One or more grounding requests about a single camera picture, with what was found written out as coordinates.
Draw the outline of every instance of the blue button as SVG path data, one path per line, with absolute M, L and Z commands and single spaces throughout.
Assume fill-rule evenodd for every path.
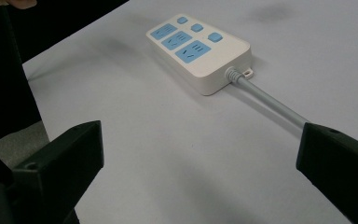
M 222 37 L 220 34 L 218 34 L 218 33 L 212 33 L 212 34 L 210 34 L 210 35 L 208 36 L 208 39 L 211 40 L 211 41 L 214 42 L 214 43 L 217 43 L 217 42 L 219 42 L 220 40 L 222 40 L 223 37 Z
M 186 17 L 181 17 L 177 21 L 178 21 L 179 24 L 183 24 L 183 23 L 187 22 L 187 18 Z
M 194 32 L 199 32 L 199 31 L 203 30 L 203 26 L 197 23 L 191 27 L 191 30 Z

